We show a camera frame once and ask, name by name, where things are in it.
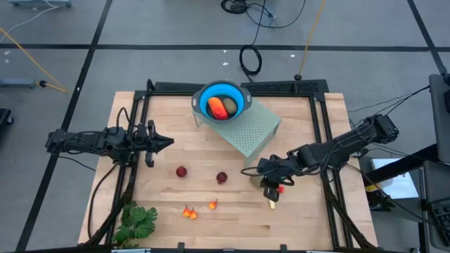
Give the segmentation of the black perforated panel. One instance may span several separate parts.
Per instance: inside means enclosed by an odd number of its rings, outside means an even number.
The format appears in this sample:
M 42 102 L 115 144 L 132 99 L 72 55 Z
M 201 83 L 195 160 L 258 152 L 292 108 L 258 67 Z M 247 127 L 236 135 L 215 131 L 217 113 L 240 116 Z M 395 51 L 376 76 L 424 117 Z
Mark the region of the black perforated panel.
M 326 80 L 299 80 L 299 81 L 271 81 L 271 82 L 245 82 L 240 85 L 250 93 L 328 93 Z

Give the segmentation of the black aluminium table frame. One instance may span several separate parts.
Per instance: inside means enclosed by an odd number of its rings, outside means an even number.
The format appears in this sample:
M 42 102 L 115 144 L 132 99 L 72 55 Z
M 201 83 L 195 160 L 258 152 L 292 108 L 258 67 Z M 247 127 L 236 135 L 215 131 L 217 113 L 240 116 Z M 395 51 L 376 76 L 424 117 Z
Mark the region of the black aluminium table frame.
M 289 253 L 306 251 L 331 251 L 332 249 L 361 249 L 350 229 L 344 225 L 326 200 L 324 187 L 319 176 L 301 177 L 291 190 L 284 194 L 274 210 L 269 211 L 268 200 L 261 192 L 252 188 L 250 182 L 238 187 L 236 184 L 220 187 L 206 178 L 204 183 L 194 183 L 198 191 L 191 192 L 191 204 L 200 209 L 200 218 L 192 222 L 181 218 L 188 194 L 175 183 L 176 176 L 170 176 L 170 169 L 184 164 L 194 172 L 205 172 L 212 176 L 212 165 L 220 162 L 234 162 L 243 165 L 245 157 L 231 150 L 231 144 L 222 141 L 213 130 L 196 128 L 191 106 L 188 105 L 194 93 L 173 91 L 152 91 L 149 98 L 148 119 L 155 119 L 157 130 L 175 139 L 158 156 L 155 168 L 145 165 L 145 153 L 141 154 L 138 169 L 127 168 L 122 173 L 119 167 L 102 182 L 96 192 L 92 212 L 92 229 L 97 230 L 110 214 L 127 187 L 129 173 L 136 172 L 134 200 L 146 207 L 158 210 L 156 231 L 149 238 L 138 240 L 140 248 L 150 248 L 152 253 L 176 252 L 179 242 L 185 243 L 185 253 L 262 253 L 280 252 L 280 245 L 286 245 Z M 283 117 L 278 135 L 266 148 L 266 153 L 284 153 L 295 145 L 307 141 L 324 141 L 331 136 L 349 130 L 345 102 L 341 93 L 251 93 L 279 117 Z M 162 108 L 163 96 L 168 101 L 179 101 L 178 105 Z M 377 246 L 373 222 L 369 218 L 368 204 L 363 180 L 357 171 L 342 171 L 331 183 L 330 189 L 339 197 L 342 208 L 346 205 L 348 216 L 361 232 L 368 232 L 366 241 Z M 219 213 L 207 210 L 209 198 L 219 196 Z

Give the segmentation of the black keyboard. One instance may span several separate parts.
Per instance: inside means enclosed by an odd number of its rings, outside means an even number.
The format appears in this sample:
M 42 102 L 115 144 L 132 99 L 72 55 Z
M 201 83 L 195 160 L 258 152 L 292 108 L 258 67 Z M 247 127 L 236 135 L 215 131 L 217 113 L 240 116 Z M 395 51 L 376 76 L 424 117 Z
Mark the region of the black keyboard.
M 450 232 L 450 197 L 430 203 L 431 212 L 436 223 L 446 232 Z

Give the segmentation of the green perforated metal riser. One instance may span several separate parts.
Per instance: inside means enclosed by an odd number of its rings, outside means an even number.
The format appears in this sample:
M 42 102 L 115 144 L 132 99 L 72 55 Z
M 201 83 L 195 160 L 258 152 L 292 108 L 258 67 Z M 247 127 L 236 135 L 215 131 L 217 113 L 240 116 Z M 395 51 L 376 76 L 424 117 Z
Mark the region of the green perforated metal riser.
M 266 108 L 257 99 L 252 98 L 252 105 L 231 121 L 215 122 L 200 112 L 200 99 L 191 98 L 192 112 L 195 124 L 199 127 L 205 123 L 209 128 L 219 134 L 236 150 L 245 156 L 245 166 L 249 167 L 252 161 L 267 146 L 275 136 L 281 118 Z

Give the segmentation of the grey floor box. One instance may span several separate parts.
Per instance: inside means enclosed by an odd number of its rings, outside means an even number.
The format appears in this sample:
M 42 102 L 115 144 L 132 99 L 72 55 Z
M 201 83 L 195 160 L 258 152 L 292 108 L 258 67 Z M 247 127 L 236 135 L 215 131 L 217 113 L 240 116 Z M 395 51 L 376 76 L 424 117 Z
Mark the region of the grey floor box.
M 36 86 L 36 84 L 33 79 L 0 78 L 0 87 L 33 89 L 35 86 Z

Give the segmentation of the black flat panel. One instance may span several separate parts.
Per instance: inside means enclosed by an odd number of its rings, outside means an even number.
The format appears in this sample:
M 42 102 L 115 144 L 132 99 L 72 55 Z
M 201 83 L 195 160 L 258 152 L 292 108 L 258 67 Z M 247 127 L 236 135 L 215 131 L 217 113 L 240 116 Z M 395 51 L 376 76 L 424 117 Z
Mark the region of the black flat panel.
M 156 91 L 195 93 L 201 90 L 205 85 L 195 83 L 180 83 L 180 82 L 156 82 L 154 86 Z

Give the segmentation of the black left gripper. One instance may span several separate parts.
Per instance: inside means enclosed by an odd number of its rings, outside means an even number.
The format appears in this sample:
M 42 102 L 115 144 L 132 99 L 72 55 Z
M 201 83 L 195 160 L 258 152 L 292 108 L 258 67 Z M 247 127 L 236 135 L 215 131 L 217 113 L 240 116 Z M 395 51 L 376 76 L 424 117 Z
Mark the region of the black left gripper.
M 146 151 L 147 153 L 159 153 L 174 143 L 174 139 L 162 136 L 155 132 L 155 123 L 153 120 L 148 120 L 147 125 L 139 123 L 137 130 L 133 134 L 133 151 Z

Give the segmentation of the grey cart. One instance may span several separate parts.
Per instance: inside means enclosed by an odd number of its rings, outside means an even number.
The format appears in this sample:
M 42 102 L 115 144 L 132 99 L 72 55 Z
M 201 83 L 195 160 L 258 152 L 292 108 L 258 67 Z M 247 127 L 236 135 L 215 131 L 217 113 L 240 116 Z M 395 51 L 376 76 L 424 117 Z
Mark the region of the grey cart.
M 7 0 L 7 2 L 15 7 L 47 5 L 50 7 L 66 6 L 70 8 L 72 6 L 72 0 Z

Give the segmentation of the green plant in white pot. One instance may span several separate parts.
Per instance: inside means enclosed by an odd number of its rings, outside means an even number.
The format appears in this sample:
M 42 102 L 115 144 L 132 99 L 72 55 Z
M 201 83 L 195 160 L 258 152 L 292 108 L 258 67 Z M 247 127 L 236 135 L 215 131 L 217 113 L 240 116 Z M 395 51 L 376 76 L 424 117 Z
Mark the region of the green plant in white pot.
M 155 232 L 155 221 L 158 218 L 156 208 L 138 206 L 135 201 L 128 202 L 120 217 L 121 224 L 118 226 L 112 241 L 119 249 L 138 247 L 135 240 L 149 237 Z

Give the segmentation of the blue grey collapsible colander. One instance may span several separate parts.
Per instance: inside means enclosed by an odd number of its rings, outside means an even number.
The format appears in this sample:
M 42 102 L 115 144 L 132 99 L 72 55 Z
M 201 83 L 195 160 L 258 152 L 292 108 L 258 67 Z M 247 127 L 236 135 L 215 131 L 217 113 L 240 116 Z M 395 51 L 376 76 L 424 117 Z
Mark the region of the blue grey collapsible colander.
M 236 104 L 236 112 L 229 115 L 227 119 L 215 119 L 207 103 L 212 97 L 230 98 Z M 251 106 L 252 95 L 247 89 L 241 88 L 233 82 L 223 80 L 204 85 L 204 87 L 195 92 L 191 97 L 192 111 L 212 122 L 233 121 L 240 117 L 246 110 L 250 109 Z

